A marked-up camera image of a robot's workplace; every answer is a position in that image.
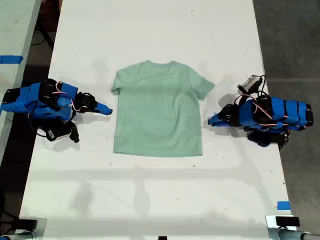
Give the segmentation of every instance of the black wire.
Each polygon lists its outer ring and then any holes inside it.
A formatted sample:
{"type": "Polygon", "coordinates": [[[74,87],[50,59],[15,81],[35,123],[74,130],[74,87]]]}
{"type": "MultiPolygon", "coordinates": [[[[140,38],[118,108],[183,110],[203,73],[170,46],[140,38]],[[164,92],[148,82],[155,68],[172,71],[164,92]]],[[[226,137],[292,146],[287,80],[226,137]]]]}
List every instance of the black wire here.
{"type": "Polygon", "coordinates": [[[32,126],[32,117],[31,117],[31,114],[30,114],[30,113],[28,114],[28,119],[30,120],[31,130],[32,130],[36,135],[38,135],[39,137],[46,138],[47,136],[39,134],[39,133],[34,129],[34,126],[32,126]]]}
{"type": "MultiPolygon", "coordinates": [[[[34,34],[41,34],[41,32],[34,31],[34,32],[33,32],[33,35],[34,35],[34,34]]],[[[40,42],[31,43],[30,45],[31,45],[31,46],[38,46],[38,45],[42,44],[44,41],[45,41],[45,38],[43,38],[42,41],[40,41],[40,42]]]]}
{"type": "Polygon", "coordinates": [[[265,88],[266,80],[267,80],[267,79],[266,79],[266,75],[261,75],[260,78],[262,78],[262,77],[263,77],[262,89],[261,89],[260,91],[258,91],[258,93],[259,93],[259,92],[265,93],[265,92],[264,92],[264,88],[265,88]]]}
{"type": "Polygon", "coordinates": [[[35,100],[35,101],[30,102],[30,104],[28,105],[28,107],[29,107],[32,103],[35,103],[35,105],[34,105],[34,107],[33,107],[32,112],[28,113],[28,119],[29,119],[29,121],[30,121],[31,130],[32,130],[36,135],[38,135],[39,137],[46,138],[47,136],[44,136],[44,135],[39,134],[39,133],[34,129],[34,126],[32,125],[32,114],[34,113],[34,111],[35,111],[36,108],[37,108],[38,101],[35,100]]]}
{"type": "Polygon", "coordinates": [[[3,213],[3,214],[6,214],[6,215],[8,215],[8,216],[10,216],[10,217],[12,217],[12,218],[14,218],[14,219],[18,219],[18,217],[17,217],[17,216],[15,216],[15,215],[13,215],[13,214],[11,214],[11,213],[7,212],[6,210],[3,210],[3,211],[2,211],[2,213],[3,213]]]}
{"type": "Polygon", "coordinates": [[[37,43],[31,44],[31,46],[38,46],[38,45],[44,43],[44,41],[45,41],[45,40],[43,39],[41,42],[37,42],[37,43]]]}

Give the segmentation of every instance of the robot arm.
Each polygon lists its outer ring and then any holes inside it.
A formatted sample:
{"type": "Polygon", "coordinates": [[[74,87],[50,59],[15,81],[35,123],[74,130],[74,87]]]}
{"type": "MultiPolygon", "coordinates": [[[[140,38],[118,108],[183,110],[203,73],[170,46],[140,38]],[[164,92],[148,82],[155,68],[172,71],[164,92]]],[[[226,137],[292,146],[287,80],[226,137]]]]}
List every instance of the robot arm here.
{"type": "Polygon", "coordinates": [[[288,142],[290,130],[300,131],[313,125],[313,113],[307,103],[270,97],[263,88],[259,90],[262,82],[263,76],[253,75],[244,85],[239,85],[240,96],[234,104],[226,105],[208,120],[208,124],[213,127],[243,126],[250,132],[250,141],[262,147],[277,143],[281,149],[288,142]]]}
{"type": "Polygon", "coordinates": [[[77,87],[49,78],[30,86],[8,89],[0,111],[27,114],[34,132],[39,128],[44,130],[46,135],[37,135],[49,141],[69,136],[77,143],[79,134],[72,122],[76,113],[112,114],[112,109],[97,102],[90,93],[77,92],[77,87]]]}

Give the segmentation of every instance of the white wire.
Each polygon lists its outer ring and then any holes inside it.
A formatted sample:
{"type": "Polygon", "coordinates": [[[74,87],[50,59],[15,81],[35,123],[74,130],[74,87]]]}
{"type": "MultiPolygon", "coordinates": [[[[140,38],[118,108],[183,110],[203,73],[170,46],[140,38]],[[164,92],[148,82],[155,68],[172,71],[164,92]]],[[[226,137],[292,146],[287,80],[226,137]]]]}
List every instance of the white wire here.
{"type": "Polygon", "coordinates": [[[69,95],[68,93],[66,93],[66,92],[63,92],[63,91],[60,91],[60,90],[59,90],[58,84],[60,84],[60,83],[62,83],[62,81],[57,81],[57,82],[56,82],[55,88],[56,88],[57,91],[53,92],[52,94],[65,94],[65,95],[67,95],[67,96],[71,99],[71,103],[72,103],[73,109],[74,109],[76,112],[79,112],[79,111],[80,111],[80,108],[79,108],[79,109],[76,109],[76,107],[75,107],[75,102],[74,102],[72,96],[70,96],[70,95],[69,95]]]}
{"type": "Polygon", "coordinates": [[[72,104],[73,109],[74,109],[76,112],[79,112],[79,111],[80,111],[80,109],[76,109],[74,100],[73,100],[72,96],[70,96],[68,93],[63,92],[63,91],[54,91],[52,94],[64,94],[64,95],[67,95],[67,96],[71,99],[71,104],[72,104]]]}
{"type": "Polygon", "coordinates": [[[247,94],[240,94],[238,97],[236,97],[236,99],[234,100],[234,103],[236,103],[236,101],[238,100],[238,98],[242,97],[242,96],[246,96],[248,98],[252,98],[253,99],[253,104],[255,105],[255,111],[254,113],[257,112],[257,108],[259,108],[265,115],[267,115],[268,118],[270,118],[272,120],[272,116],[266,111],[264,110],[261,106],[259,106],[256,102],[257,100],[253,97],[253,96],[250,96],[250,95],[247,95],[247,94]]]}

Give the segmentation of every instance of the blue tape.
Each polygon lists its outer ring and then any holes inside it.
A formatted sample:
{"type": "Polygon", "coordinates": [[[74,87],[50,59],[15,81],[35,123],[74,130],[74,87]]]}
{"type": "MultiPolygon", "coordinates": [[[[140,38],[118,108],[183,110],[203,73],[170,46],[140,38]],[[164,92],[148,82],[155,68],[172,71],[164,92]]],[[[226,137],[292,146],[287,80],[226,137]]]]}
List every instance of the blue tape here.
{"type": "Polygon", "coordinates": [[[20,64],[23,59],[23,56],[0,55],[0,64],[20,64]]]}
{"type": "Polygon", "coordinates": [[[290,202],[289,201],[278,201],[276,208],[278,210],[290,210],[290,202]]]}

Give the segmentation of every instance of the cable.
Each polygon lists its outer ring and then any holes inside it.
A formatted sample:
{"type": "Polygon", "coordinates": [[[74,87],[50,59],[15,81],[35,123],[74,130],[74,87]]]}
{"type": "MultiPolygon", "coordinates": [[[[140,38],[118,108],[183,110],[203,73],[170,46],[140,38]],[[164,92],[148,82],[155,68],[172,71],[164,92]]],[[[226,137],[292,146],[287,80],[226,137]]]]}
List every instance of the cable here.
{"type": "Polygon", "coordinates": [[[72,104],[73,110],[75,110],[76,112],[79,112],[81,110],[81,109],[76,109],[74,99],[68,93],[63,92],[63,91],[55,91],[52,94],[64,94],[64,95],[67,95],[71,99],[71,104],[72,104]]]}
{"type": "Polygon", "coordinates": [[[10,212],[7,212],[6,210],[3,210],[2,213],[3,213],[3,214],[6,214],[6,215],[8,215],[8,216],[10,216],[10,217],[12,217],[12,218],[14,218],[14,219],[19,219],[17,216],[11,214],[10,212]]]}
{"type": "MultiPolygon", "coordinates": [[[[32,38],[35,36],[35,34],[41,34],[41,32],[38,32],[38,31],[34,31],[33,32],[33,35],[32,35],[32,38]]],[[[38,45],[40,45],[40,44],[42,44],[43,42],[45,41],[45,38],[43,38],[42,39],[42,41],[40,41],[40,42],[37,42],[37,43],[31,43],[30,45],[31,46],[38,46],[38,45]]]]}
{"type": "Polygon", "coordinates": [[[32,103],[34,103],[35,102],[35,105],[34,105],[34,107],[33,107],[33,110],[32,110],[32,112],[30,113],[28,113],[28,119],[29,119],[29,122],[30,122],[30,127],[31,127],[31,130],[36,134],[36,135],[38,135],[39,137],[42,137],[42,138],[46,138],[47,136],[44,136],[44,135],[41,135],[41,134],[39,134],[35,129],[34,129],[34,126],[32,125],[32,114],[34,113],[34,111],[36,110],[36,108],[37,108],[37,105],[38,105],[38,101],[33,101],[33,102],[31,102],[29,105],[28,105],[28,107],[32,104],[32,103]]]}
{"type": "Polygon", "coordinates": [[[265,115],[267,115],[267,117],[268,118],[270,118],[271,120],[272,120],[272,116],[266,111],[266,110],[264,110],[261,106],[259,106],[256,102],[257,102],[257,100],[253,97],[253,96],[250,96],[250,95],[247,95],[247,94],[241,94],[241,95],[239,95],[235,100],[234,100],[234,104],[236,103],[236,101],[237,101],[237,99],[238,98],[240,98],[240,97],[242,97],[242,96],[246,96],[246,97],[248,97],[248,98],[252,98],[253,99],[253,104],[255,105],[255,111],[254,111],[254,113],[256,113],[257,112],[257,108],[259,108],[265,115]]]}
{"type": "Polygon", "coordinates": [[[260,91],[258,91],[258,95],[259,95],[259,92],[266,94],[264,92],[264,88],[265,88],[265,85],[266,85],[267,78],[266,78],[266,75],[261,75],[260,78],[262,78],[262,77],[263,77],[262,89],[260,91]]]}
{"type": "Polygon", "coordinates": [[[31,115],[31,114],[30,114],[30,112],[29,112],[29,113],[28,113],[28,119],[30,120],[31,130],[32,130],[36,135],[38,135],[39,137],[46,138],[47,136],[39,134],[39,133],[34,129],[34,126],[32,126],[32,117],[30,117],[30,115],[31,115]]]}
{"type": "Polygon", "coordinates": [[[75,102],[74,102],[74,99],[72,98],[72,96],[70,96],[68,93],[66,92],[63,92],[61,91],[59,88],[58,88],[58,84],[62,83],[62,81],[57,81],[56,84],[55,84],[55,88],[57,91],[53,92],[52,94],[65,94],[67,95],[70,99],[71,99],[71,103],[72,103],[72,107],[73,109],[76,111],[76,112],[79,112],[80,111],[80,108],[79,109],[76,109],[75,107],[75,102]]]}

